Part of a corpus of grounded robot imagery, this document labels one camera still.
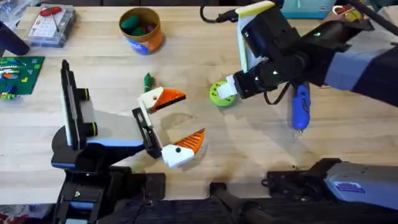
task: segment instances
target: black metal bracket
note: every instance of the black metal bracket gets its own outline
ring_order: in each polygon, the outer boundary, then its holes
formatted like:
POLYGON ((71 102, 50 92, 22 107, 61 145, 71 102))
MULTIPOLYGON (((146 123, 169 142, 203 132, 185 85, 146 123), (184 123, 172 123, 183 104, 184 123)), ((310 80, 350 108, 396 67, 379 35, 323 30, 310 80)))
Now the black metal bracket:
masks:
POLYGON ((135 117, 139 131, 141 132, 142 139, 144 140, 144 145, 147 153, 154 159, 162 156, 162 147, 158 142, 155 131, 153 128, 149 127, 142 115, 141 108, 136 108, 132 111, 132 115, 135 117))
POLYGON ((111 166, 100 174, 66 172, 58 202, 56 223, 67 219, 96 223, 114 213, 122 199, 135 196, 162 200, 165 196, 165 174, 132 174, 129 167, 111 166))
POLYGON ((324 178, 340 159, 321 159, 309 170, 270 171, 261 184, 269 189, 269 195, 289 200, 335 200, 324 178))
POLYGON ((292 221, 285 218, 268 215, 253 200, 240 199, 230 194, 225 183, 211 183, 209 188, 210 197, 220 203, 220 206, 228 214, 230 223, 293 224, 292 221))

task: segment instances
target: small green item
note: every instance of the small green item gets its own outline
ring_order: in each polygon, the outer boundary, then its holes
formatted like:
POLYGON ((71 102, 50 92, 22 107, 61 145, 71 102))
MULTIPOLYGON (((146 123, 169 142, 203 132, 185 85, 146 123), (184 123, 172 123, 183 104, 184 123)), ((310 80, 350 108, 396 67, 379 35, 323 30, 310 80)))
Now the small green item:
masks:
POLYGON ((139 24, 139 17, 136 15, 128 17, 125 21, 120 24, 120 27, 124 30, 133 30, 137 28, 139 24))
POLYGON ((217 106, 231 106, 235 100, 235 96, 229 96, 225 99, 220 99, 217 93, 217 88, 224 85, 226 81, 220 81, 214 83, 210 88, 210 100, 217 106))
POLYGON ((141 27, 137 27, 131 32, 131 35, 134 35, 134 36, 140 36, 140 35, 144 35, 144 34, 145 34, 145 30, 141 27))
MULTIPOLYGON (((16 78, 0 79, 0 94, 7 92, 9 85, 12 85, 14 89, 12 95, 32 94, 44 57, 0 57, 0 62, 17 62, 17 65, 0 63, 0 71, 7 71, 10 75, 17 74, 16 78)), ((3 98, 9 99, 10 97, 13 98, 14 96, 3 95, 3 98)))
POLYGON ((144 77, 144 93, 150 91, 152 89, 152 86, 155 83, 155 78, 152 77, 150 75, 150 73, 148 73, 145 77, 144 77))

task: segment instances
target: green toy piece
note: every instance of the green toy piece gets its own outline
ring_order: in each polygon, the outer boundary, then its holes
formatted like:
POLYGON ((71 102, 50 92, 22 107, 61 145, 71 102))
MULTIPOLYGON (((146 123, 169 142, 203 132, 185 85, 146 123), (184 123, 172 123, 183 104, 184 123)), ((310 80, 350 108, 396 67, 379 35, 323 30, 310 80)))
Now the green toy piece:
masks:
POLYGON ((135 35, 135 36, 140 36, 140 35, 144 35, 144 34, 145 34, 145 30, 141 27, 137 27, 131 32, 131 35, 135 35))
POLYGON ((0 100, 15 100, 16 98, 18 98, 18 96, 12 93, 0 93, 0 100))
POLYGON ((152 89, 152 86, 155 83, 155 78, 152 77, 150 75, 150 73, 148 73, 145 77, 144 77, 144 93, 150 91, 152 89))
POLYGON ((42 68, 44 57, 0 57, 0 73, 7 72, 8 76, 16 75, 16 78, 0 78, 0 95, 2 99, 12 98, 7 86, 12 85, 12 95, 32 94, 37 77, 42 68))
POLYGON ((133 30, 139 24, 139 17, 136 15, 128 17, 125 21, 120 24, 120 27, 124 30, 133 30))
POLYGON ((231 106, 235 100, 235 96, 229 96, 225 99, 220 99, 217 93, 217 88, 224 85, 226 81, 220 81, 214 83, 210 88, 210 100, 217 106, 231 106))

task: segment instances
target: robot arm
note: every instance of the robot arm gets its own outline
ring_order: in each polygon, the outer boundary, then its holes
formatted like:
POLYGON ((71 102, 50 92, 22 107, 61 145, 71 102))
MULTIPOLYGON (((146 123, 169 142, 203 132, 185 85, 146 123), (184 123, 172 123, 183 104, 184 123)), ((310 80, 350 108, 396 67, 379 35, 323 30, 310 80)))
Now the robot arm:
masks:
POLYGON ((291 27, 277 6, 258 14, 242 29, 255 57, 267 60, 248 72, 239 71, 219 88, 221 97, 239 94, 245 99, 275 90, 285 82, 329 85, 398 106, 398 28, 357 1, 385 30, 368 23, 328 21, 303 37, 291 27))

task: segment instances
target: wooden table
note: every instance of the wooden table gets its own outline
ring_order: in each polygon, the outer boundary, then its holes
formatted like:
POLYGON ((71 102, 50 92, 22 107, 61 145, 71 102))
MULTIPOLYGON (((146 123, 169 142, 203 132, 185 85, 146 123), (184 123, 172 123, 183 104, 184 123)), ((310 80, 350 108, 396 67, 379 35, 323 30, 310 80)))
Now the wooden table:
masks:
MULTIPOLYGON (((118 165, 136 172, 165 172, 166 198, 204 198, 212 180, 227 181, 242 197, 266 195, 259 184, 267 170, 310 167, 321 157, 398 165, 398 109, 330 88, 311 89, 311 123, 303 135, 289 128, 289 97, 268 106, 262 95, 217 108, 212 83, 240 68, 235 25, 206 24, 198 7, 155 7, 165 45, 154 55, 132 51, 118 28, 129 7, 77 7, 78 19, 63 49, 33 48, 46 56, 32 95, 0 102, 0 203, 54 203, 63 170, 53 168, 51 141, 63 125, 60 66, 67 59, 79 87, 90 89, 96 110, 132 119, 147 72, 158 85, 182 90, 187 100, 152 116, 161 138, 176 141, 206 128, 197 158, 179 169, 142 152, 118 165)), ((216 16, 227 7, 206 8, 216 16)), ((28 8, 17 33, 25 36, 38 8, 28 8)), ((301 34, 319 21, 291 21, 301 34)))

